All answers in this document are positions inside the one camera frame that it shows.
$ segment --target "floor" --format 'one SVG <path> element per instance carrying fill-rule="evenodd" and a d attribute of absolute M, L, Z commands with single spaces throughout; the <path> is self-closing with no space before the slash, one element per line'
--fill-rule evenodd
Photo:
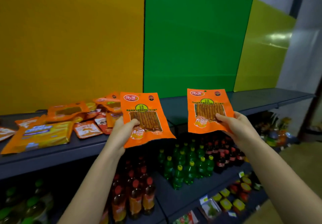
<path fill-rule="evenodd" d="M 322 143 L 292 145 L 280 156 L 293 168 L 302 180 L 322 198 Z M 266 201 L 259 211 L 251 215 L 244 224 L 282 224 L 272 202 Z"/>

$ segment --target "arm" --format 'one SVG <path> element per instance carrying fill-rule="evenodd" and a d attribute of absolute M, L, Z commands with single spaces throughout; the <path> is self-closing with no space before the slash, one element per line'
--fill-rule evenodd
<path fill-rule="evenodd" d="M 124 144 L 139 121 L 123 123 L 120 117 L 102 152 L 94 161 L 74 198 L 68 205 L 58 224 L 99 223 L 112 185 L 116 167 L 125 152 Z"/>
<path fill-rule="evenodd" d="M 322 200 L 292 168 L 268 146 L 246 116 L 216 114 L 231 132 L 225 132 L 246 154 L 256 175 L 284 223 L 322 223 Z"/>

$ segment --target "green panel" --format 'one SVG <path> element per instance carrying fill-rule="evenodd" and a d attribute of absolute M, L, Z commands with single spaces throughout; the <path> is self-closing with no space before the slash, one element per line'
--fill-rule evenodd
<path fill-rule="evenodd" d="M 254 0 L 234 91 L 274 88 L 296 19 Z"/>
<path fill-rule="evenodd" d="M 232 91 L 252 0 L 146 0 L 144 92 Z"/>

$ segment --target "snack bag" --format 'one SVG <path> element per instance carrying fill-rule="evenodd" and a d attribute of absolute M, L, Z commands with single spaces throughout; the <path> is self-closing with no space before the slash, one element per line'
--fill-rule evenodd
<path fill-rule="evenodd" d="M 160 138 L 175 138 L 171 133 L 157 93 L 121 92 L 121 107 L 124 123 L 136 118 L 139 126 L 134 127 L 124 148 L 138 146 Z"/>
<path fill-rule="evenodd" d="M 23 151 L 62 145 L 69 142 L 73 130 L 72 121 L 54 124 L 42 124 L 45 117 L 40 117 L 28 128 L 21 127 L 16 135 L 2 149 L 1 154 L 20 153 Z"/>
<path fill-rule="evenodd" d="M 103 105 L 110 112 L 114 112 L 114 113 L 122 112 L 119 92 L 112 92 L 111 94 L 109 94 L 103 98 L 97 98 L 97 99 L 94 99 L 93 101 L 96 104 Z"/>
<path fill-rule="evenodd" d="M 85 102 L 81 101 L 74 104 L 56 105 L 48 109 L 47 122 L 61 122 L 74 120 L 79 114 L 84 112 L 90 112 Z"/>
<path fill-rule="evenodd" d="M 113 128 L 116 120 L 119 119 L 122 115 L 123 115 L 122 112 L 121 113 L 113 113 L 113 112 L 106 113 L 107 126 Z"/>
<path fill-rule="evenodd" d="M 224 89 L 187 89 L 188 132 L 207 133 L 217 130 L 229 131 L 219 124 L 216 113 L 234 117 L 234 111 Z"/>
<path fill-rule="evenodd" d="M 85 121 L 75 124 L 74 131 L 81 139 L 103 134 L 94 121 Z"/>
<path fill-rule="evenodd" d="M 36 122 L 37 120 L 39 119 L 39 116 L 36 116 L 36 117 L 33 117 L 33 118 L 30 118 L 30 119 L 25 119 L 25 120 L 17 120 L 17 121 L 14 121 L 18 127 L 24 127 L 24 128 L 28 128 L 29 124 L 30 123 L 34 123 Z"/>
<path fill-rule="evenodd" d="M 16 131 L 9 128 L 0 127 L 0 142 L 14 135 Z"/>
<path fill-rule="evenodd" d="M 102 132 L 106 135 L 110 135 L 113 128 L 107 127 L 106 123 L 106 113 L 101 112 L 94 119 L 95 123 L 99 126 Z"/>

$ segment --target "green cap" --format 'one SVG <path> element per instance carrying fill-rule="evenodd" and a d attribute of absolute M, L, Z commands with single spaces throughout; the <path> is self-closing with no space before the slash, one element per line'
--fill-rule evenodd
<path fill-rule="evenodd" d="M 7 189 L 6 196 L 10 197 L 10 196 L 14 195 L 16 193 L 16 190 L 17 190 L 16 187 L 11 187 L 11 188 Z"/>
<path fill-rule="evenodd" d="M 34 219 L 32 217 L 25 218 L 21 224 L 33 224 Z"/>
<path fill-rule="evenodd" d="M 30 208 L 37 204 L 39 201 L 39 198 L 37 196 L 31 197 L 30 199 L 27 200 L 27 206 Z"/>
<path fill-rule="evenodd" d="M 36 182 L 35 182 L 36 187 L 41 187 L 43 185 L 43 179 L 39 178 Z"/>
<path fill-rule="evenodd" d="M 6 207 L 0 210 L 0 220 L 3 220 L 4 218 L 6 218 L 9 215 L 10 211 L 11 211 L 10 207 Z"/>

